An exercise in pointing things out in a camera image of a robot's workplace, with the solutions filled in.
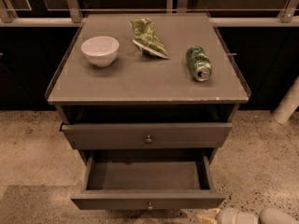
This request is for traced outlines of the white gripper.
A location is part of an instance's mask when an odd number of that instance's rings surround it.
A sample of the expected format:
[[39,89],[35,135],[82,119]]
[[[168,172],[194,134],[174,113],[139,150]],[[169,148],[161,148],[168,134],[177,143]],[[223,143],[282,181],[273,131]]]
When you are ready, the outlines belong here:
[[201,209],[196,217],[198,224],[259,224],[257,215],[235,208]]

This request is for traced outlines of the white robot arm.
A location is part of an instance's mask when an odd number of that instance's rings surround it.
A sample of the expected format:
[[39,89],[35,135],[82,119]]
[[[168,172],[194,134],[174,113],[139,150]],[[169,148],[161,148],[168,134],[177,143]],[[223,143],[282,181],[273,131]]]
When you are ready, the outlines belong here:
[[259,215],[236,208],[204,209],[197,214],[198,224],[299,224],[279,209],[266,207]]

